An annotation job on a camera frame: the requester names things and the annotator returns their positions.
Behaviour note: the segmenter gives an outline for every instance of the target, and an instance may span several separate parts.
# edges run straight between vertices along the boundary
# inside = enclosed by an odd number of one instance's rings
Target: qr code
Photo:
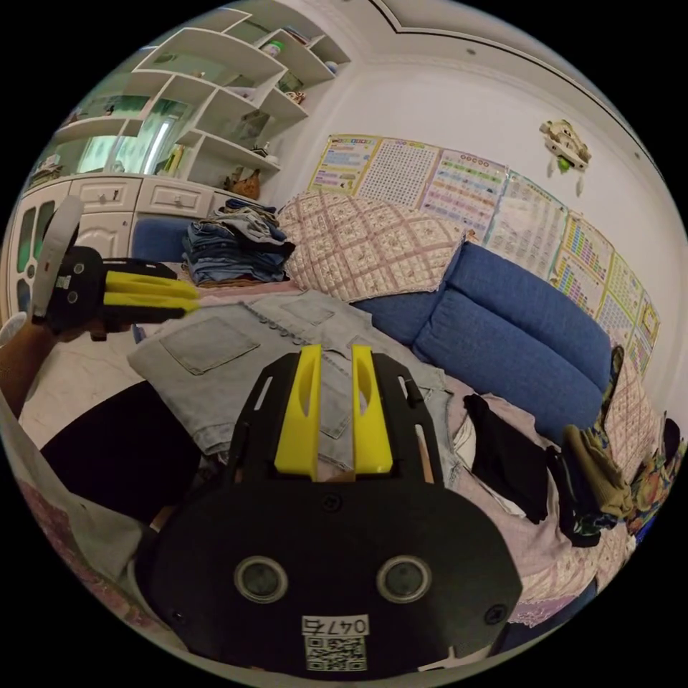
[[[306,667],[312,672],[364,672],[366,638],[306,638]]]

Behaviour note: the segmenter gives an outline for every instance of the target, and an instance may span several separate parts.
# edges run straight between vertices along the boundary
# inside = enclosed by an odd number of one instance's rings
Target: cabinet door
[[[79,224],[77,246],[89,246],[103,258],[125,258],[133,213],[88,213]]]
[[[10,315],[27,312],[46,225],[67,198],[72,182],[63,181],[28,193],[16,208],[7,264]]]

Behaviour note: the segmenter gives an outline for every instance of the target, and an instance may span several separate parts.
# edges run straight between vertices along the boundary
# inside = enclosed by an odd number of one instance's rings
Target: clothing pile
[[[454,453],[507,513],[537,524],[548,515],[548,471],[559,495],[559,528],[574,547],[594,547],[603,529],[631,514],[629,484],[590,430],[564,430],[561,451],[544,449],[477,394],[454,436]]]
[[[193,283],[218,287],[281,282],[294,251],[275,208],[229,199],[210,217],[192,222],[182,239],[184,269]]]
[[[559,528],[574,547],[594,547],[602,530],[633,511],[631,486],[590,430],[566,426],[561,453],[550,447],[547,465],[559,493]]]

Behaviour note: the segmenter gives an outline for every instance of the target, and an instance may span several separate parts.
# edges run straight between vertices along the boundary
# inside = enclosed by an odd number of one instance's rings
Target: denim shorts
[[[447,423],[451,393],[444,388],[442,371],[420,363],[403,346],[374,330],[369,314],[335,299],[329,303],[329,297],[314,299],[313,294],[317,292],[286,300],[270,295],[251,306],[199,309],[144,340],[130,354],[129,363],[150,382],[199,449],[215,454],[229,448],[239,414],[262,369],[304,345],[321,343],[325,351],[319,455],[351,469],[350,344],[370,343],[374,351],[392,352],[389,355],[407,365],[398,346],[413,363],[408,367],[432,415],[444,469],[452,455]]]

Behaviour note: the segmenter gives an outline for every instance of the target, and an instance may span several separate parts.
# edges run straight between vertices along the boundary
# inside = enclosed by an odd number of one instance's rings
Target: printed number label
[[[304,636],[354,637],[370,633],[368,614],[359,616],[302,616],[301,633]]]

